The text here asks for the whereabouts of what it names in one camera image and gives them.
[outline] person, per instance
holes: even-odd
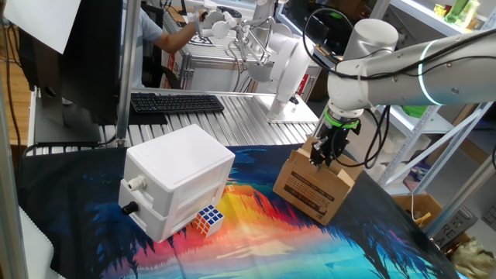
[[[138,40],[136,41],[136,53],[134,58],[133,88],[144,88],[141,81],[143,72],[143,40],[152,42],[167,53],[176,53],[183,48],[196,34],[195,24],[188,23],[180,31],[167,34],[159,27],[143,9],[139,9]]]

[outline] black keyboard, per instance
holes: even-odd
[[[224,106],[212,95],[155,95],[132,93],[131,104],[138,113],[221,112]]]

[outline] yellow item on shelf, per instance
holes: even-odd
[[[434,7],[434,13],[439,17],[443,17],[446,14],[446,9],[443,5],[436,4],[436,7]]]

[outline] white paper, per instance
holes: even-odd
[[[81,0],[10,0],[4,16],[59,53],[64,53]]]

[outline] colorful tablecloth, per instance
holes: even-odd
[[[366,174],[328,226],[272,192],[299,146],[230,147],[222,228],[154,243],[117,204],[125,149],[29,157],[19,204],[72,278],[455,278],[449,261]]]

